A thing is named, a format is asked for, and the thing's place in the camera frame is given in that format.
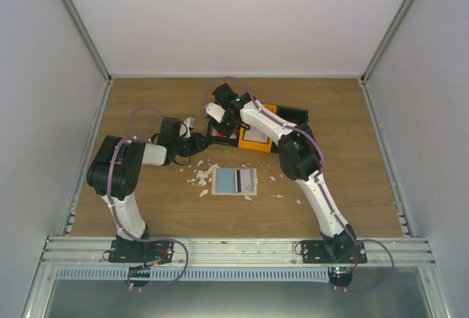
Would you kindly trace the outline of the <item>black bin with red cards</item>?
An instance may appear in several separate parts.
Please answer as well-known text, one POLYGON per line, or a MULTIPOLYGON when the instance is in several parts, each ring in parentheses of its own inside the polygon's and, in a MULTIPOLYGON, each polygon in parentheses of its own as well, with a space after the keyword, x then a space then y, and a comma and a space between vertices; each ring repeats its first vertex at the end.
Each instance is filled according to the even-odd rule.
POLYGON ((213 144, 238 147, 239 130, 234 130, 230 137, 222 135, 215 129, 215 121, 209 118, 207 122, 207 138, 213 144))

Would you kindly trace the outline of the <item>yellow bin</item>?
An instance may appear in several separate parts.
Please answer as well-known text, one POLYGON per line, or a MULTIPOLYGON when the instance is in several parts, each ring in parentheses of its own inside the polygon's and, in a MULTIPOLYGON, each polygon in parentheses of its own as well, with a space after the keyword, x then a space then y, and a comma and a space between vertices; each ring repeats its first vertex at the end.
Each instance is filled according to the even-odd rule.
POLYGON ((278 149, 271 139, 254 127, 239 129, 237 147, 267 153, 277 153, 278 149))

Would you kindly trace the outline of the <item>beige card holder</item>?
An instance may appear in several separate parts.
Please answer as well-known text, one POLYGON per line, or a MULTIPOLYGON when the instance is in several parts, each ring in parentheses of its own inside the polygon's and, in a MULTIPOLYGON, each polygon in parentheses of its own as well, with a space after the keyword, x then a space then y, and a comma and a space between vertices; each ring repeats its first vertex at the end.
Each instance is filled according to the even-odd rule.
POLYGON ((222 196, 256 196, 258 189, 258 178, 256 169, 254 170, 255 189, 253 193, 237 193, 235 186, 235 172, 239 168, 216 168, 213 171, 212 195, 222 196))

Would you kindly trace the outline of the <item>black bin with teal cards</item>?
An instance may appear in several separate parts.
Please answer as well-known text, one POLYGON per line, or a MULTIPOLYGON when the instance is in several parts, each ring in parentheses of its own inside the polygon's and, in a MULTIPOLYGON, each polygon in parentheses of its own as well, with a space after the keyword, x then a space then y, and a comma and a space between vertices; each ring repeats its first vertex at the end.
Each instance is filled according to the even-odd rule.
POLYGON ((276 106, 276 114, 290 124, 301 125, 309 122, 309 112, 305 109, 276 106))

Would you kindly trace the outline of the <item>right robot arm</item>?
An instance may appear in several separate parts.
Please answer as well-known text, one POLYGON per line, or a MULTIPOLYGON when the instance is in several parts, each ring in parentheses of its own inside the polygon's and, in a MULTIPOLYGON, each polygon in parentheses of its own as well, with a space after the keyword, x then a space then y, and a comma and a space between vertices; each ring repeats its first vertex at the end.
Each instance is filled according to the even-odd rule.
POLYGON ((357 242, 356 235, 328 190, 323 153, 309 125, 288 122, 250 92, 238 95, 227 83, 214 89, 212 95, 215 101, 204 110, 219 133, 230 136, 239 127, 254 128, 278 147, 283 174, 298 184, 317 217, 325 256, 331 262, 343 262, 357 242))

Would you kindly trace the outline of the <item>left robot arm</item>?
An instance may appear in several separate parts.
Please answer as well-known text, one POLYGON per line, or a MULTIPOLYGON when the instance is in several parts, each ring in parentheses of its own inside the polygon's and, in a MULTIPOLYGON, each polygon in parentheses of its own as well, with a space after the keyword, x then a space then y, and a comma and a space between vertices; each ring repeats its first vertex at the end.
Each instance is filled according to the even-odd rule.
POLYGON ((117 238, 128 241, 125 253, 134 262, 145 261, 151 253, 147 225, 135 195, 141 167, 168 166, 206 150, 211 142, 193 131, 192 121, 166 117, 160 131, 148 139, 107 135, 88 169, 86 182, 106 202, 117 238))

